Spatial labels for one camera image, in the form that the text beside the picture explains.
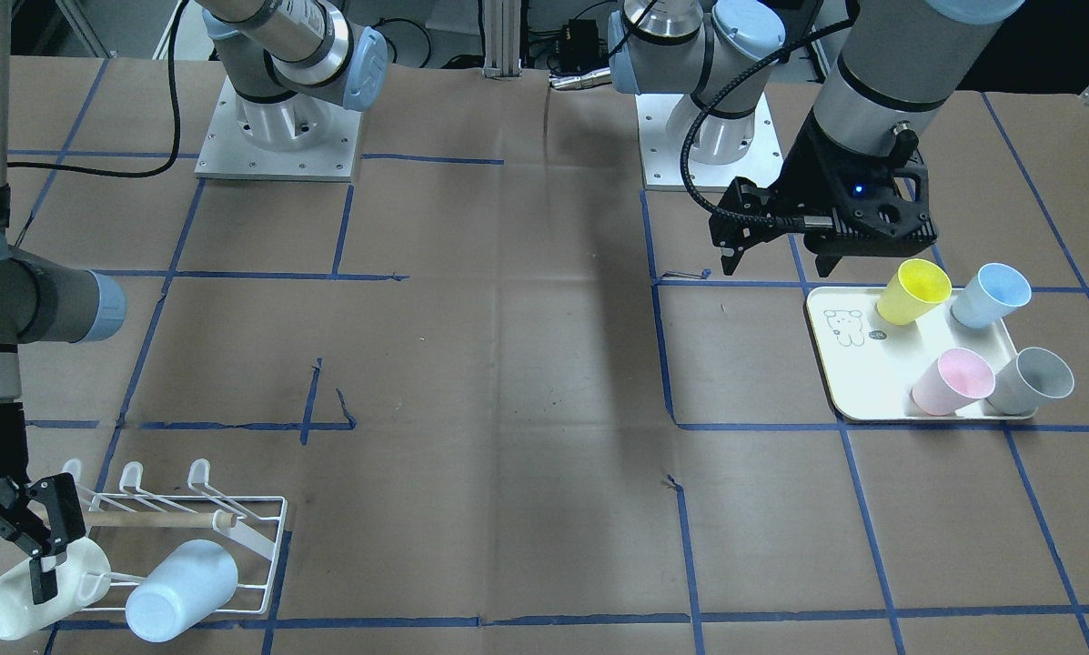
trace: pink cup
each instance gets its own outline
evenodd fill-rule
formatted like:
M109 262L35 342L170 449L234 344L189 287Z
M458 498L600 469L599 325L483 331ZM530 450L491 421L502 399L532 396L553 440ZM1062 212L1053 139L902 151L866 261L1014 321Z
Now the pink cup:
M946 415L989 398L996 383L983 356L968 349L949 349L911 387L911 399L928 414Z

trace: plastic cup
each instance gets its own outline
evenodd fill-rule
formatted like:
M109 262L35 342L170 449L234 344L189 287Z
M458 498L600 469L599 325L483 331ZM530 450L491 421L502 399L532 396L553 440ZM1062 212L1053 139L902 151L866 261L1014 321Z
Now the plastic cup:
M1028 348L998 373L989 404L1004 414L1030 414L1073 392L1074 373L1063 357L1047 349Z
M181 544L127 596L124 617L142 640L176 638L236 593L236 562L220 544Z
M66 546L66 562L54 569L58 595L42 605L30 593L30 560L24 559L0 575L0 639L23 639L78 612L107 596L111 581L108 556L89 538Z
M967 328L984 328L1026 306L1033 295L1026 277L1013 266L987 264L953 301L954 318Z
M988 398L994 376L989 362L968 349L949 349L911 387L911 399L931 415L947 415Z
M877 311L892 325L907 325L953 294L953 283L940 266L909 258L880 294Z

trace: white tray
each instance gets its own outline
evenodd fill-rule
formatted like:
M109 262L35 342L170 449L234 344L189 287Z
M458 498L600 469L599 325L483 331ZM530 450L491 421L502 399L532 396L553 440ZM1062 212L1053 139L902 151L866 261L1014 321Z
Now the white tray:
M993 372L1017 354L1005 323L981 330L964 327L949 314L959 294L909 325L892 325L877 314L882 288L820 287L807 294L806 314L819 367L832 404L851 421L1004 421L1033 414L1002 414L977 401L955 414L928 415L911 402L917 378L940 353L966 348L983 356Z

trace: cup rack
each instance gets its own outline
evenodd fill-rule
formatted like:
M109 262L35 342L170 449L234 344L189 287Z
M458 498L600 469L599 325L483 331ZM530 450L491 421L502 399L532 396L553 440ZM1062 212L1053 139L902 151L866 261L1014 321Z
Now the cup rack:
M269 561L265 581L237 584L237 590L254 590L260 593L260 604L256 609L233 607L233 602L221 607L216 614L265 614L273 592L273 580L281 559L281 546L285 534L287 502L279 495L228 495L221 493L208 481L211 465L208 460L196 460L187 472L187 488L194 494L156 494L142 487L144 465L130 461L120 473L119 493L95 493L81 484L83 463L68 460L63 472L75 478L79 493L84 522L91 527L204 527L227 537L243 548ZM271 513L258 514L249 506L271 507ZM270 539L261 531L271 532ZM84 584L102 584L110 581L112 587L134 587L145 580L144 575L112 571L107 575L95 575ZM123 606L91 605L84 612L123 612Z

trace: yellow cup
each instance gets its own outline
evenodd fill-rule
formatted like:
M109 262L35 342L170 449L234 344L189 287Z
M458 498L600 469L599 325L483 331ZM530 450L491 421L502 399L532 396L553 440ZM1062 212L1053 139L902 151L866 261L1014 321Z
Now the yellow cup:
M877 301L877 311L893 325L907 325L926 315L953 293L953 283L940 266L909 258L898 267Z

